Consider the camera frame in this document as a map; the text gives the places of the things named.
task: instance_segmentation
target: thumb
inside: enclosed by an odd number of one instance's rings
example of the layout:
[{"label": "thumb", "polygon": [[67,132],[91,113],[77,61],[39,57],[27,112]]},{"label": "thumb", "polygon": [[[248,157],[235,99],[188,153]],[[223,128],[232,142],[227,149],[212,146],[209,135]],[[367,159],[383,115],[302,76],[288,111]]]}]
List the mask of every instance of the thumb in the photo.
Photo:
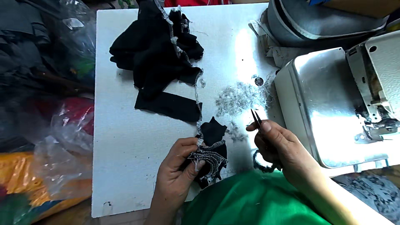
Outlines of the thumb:
[{"label": "thumb", "polygon": [[260,133],[265,139],[275,145],[275,147],[283,148],[287,146],[289,142],[278,129],[271,126],[267,121],[261,123]]},{"label": "thumb", "polygon": [[195,162],[190,163],[183,170],[182,174],[178,177],[182,185],[190,186],[194,178],[197,176],[201,168],[206,164],[204,160],[200,160],[195,164]]}]

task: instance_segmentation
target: right hand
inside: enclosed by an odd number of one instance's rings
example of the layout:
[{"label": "right hand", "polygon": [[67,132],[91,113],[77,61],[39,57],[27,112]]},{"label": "right hand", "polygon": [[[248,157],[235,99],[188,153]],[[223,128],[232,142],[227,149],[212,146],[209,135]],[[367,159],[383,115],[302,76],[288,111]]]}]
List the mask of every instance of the right hand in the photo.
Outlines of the right hand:
[{"label": "right hand", "polygon": [[[255,123],[246,127],[246,130],[256,130]],[[282,163],[284,176],[300,191],[305,191],[310,185],[315,185],[321,176],[324,176],[319,164],[296,135],[276,122],[263,120],[261,131],[257,133],[254,142],[265,161]],[[268,147],[271,144],[276,150]]]}]

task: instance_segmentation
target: black fabric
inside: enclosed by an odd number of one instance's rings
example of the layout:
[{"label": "black fabric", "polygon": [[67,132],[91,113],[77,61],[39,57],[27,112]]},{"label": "black fabric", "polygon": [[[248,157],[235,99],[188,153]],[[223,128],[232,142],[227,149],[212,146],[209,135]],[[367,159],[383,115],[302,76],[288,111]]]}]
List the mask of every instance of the black fabric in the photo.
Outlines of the black fabric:
[{"label": "black fabric", "polygon": [[[227,150],[226,150],[226,144],[223,144],[221,146],[218,146],[214,149],[212,149],[211,151],[216,152],[218,154],[220,154],[222,157],[224,157],[225,159],[227,158]],[[220,176],[220,172],[222,170],[222,168],[225,167],[226,168],[226,164],[221,164],[218,167],[218,171],[216,172],[214,178],[218,178],[219,180],[221,179]],[[207,175],[210,172],[210,164],[206,163],[203,168],[199,171],[199,173],[197,174],[197,176],[194,178],[194,181],[197,182],[199,184],[199,186],[201,187],[201,189],[204,189],[208,186],[208,181],[207,180],[201,180],[200,178]]]},{"label": "black fabric", "polygon": [[185,51],[188,58],[199,60],[203,57],[204,49],[197,42],[197,37],[189,33],[189,19],[180,11],[170,11],[169,19],[174,23],[172,29],[178,38],[176,45]]},{"label": "black fabric", "polygon": [[[200,126],[202,133],[203,133],[203,141],[207,146],[212,146],[214,143],[221,141],[222,137],[225,134],[225,131],[227,129],[227,126],[222,126],[221,124],[218,123],[217,120],[215,120],[214,117],[211,118],[210,122],[205,122]],[[226,150],[226,144],[220,145],[214,149],[211,149],[209,151],[204,151],[204,153],[209,153],[209,152],[214,152],[218,153],[221,157],[224,159],[227,159],[228,154]],[[191,163],[191,159],[185,160],[185,162],[181,166],[181,170],[186,168],[187,165]],[[218,178],[221,180],[220,172],[223,167],[226,168],[226,163],[221,163],[218,166],[218,171],[216,172],[215,176],[213,178]],[[206,176],[211,170],[211,166],[209,163],[206,163],[203,168],[199,171],[198,175],[194,179],[201,187],[201,189],[204,189],[208,186],[208,181],[206,179],[201,179],[202,177]]]},{"label": "black fabric", "polygon": [[222,140],[222,137],[225,135],[225,131],[228,128],[227,126],[219,124],[214,117],[211,118],[209,123],[205,122],[200,127],[203,133],[204,143],[207,146],[211,146]]},{"label": "black fabric", "polygon": [[[192,67],[187,56],[200,59],[203,55],[196,36],[188,33],[188,27],[185,33],[178,32],[178,28],[174,31],[178,46],[190,52],[180,52],[178,57],[171,42],[170,25],[160,9],[151,0],[139,1],[139,9],[138,19],[112,44],[110,60],[118,68],[133,71],[134,85],[143,89],[142,96],[147,100],[156,98],[174,79],[194,85],[201,69]],[[174,26],[180,27],[182,17],[173,15]]]},{"label": "black fabric", "polygon": [[185,122],[197,122],[200,117],[200,110],[195,100],[167,92],[161,92],[154,99],[147,100],[144,91],[139,90],[135,108],[150,110]]}]

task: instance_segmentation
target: fingernail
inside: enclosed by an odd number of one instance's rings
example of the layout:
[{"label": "fingernail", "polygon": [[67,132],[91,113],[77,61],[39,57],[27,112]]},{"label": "fingernail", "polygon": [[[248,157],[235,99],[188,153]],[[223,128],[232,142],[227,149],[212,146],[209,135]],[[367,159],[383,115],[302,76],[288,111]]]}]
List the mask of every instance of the fingernail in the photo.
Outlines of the fingernail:
[{"label": "fingernail", "polygon": [[266,121],[264,121],[261,124],[261,127],[262,127],[262,131],[264,131],[264,132],[268,132],[268,131],[270,131],[272,129],[271,124],[266,122]]}]

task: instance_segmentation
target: finger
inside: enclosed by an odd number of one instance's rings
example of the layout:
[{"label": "finger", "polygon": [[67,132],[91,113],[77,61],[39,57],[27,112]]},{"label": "finger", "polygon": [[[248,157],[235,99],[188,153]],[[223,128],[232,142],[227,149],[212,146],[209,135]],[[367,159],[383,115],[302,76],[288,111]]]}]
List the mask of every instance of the finger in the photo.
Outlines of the finger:
[{"label": "finger", "polygon": [[298,142],[298,138],[296,135],[294,135],[294,133],[292,133],[290,130],[285,129],[283,127],[281,127],[278,123],[272,121],[272,120],[265,120],[266,122],[268,122],[272,127],[276,128],[288,141],[292,141],[292,142]]},{"label": "finger", "polygon": [[272,149],[273,146],[268,146],[268,144],[265,143],[264,139],[261,138],[261,135],[259,133],[257,133],[256,137],[254,138],[254,143],[258,147],[258,151],[265,161],[269,163],[280,161],[276,149]]},{"label": "finger", "polygon": [[185,170],[183,170],[182,174],[176,179],[181,187],[189,187],[194,178],[197,176],[201,168],[206,164],[204,160],[200,160],[195,164],[191,162]]},{"label": "finger", "polygon": [[261,123],[260,133],[263,138],[270,141],[277,148],[285,148],[289,144],[289,141],[283,136],[283,134],[268,121],[263,121]]},{"label": "finger", "polygon": [[250,125],[246,127],[246,131],[254,131],[255,129],[257,129],[256,122],[252,122]]},{"label": "finger", "polygon": [[179,138],[175,144],[180,146],[197,145],[197,141],[196,137]]},{"label": "finger", "polygon": [[166,157],[167,166],[178,169],[190,153],[196,151],[197,148],[197,145],[173,147]]}]

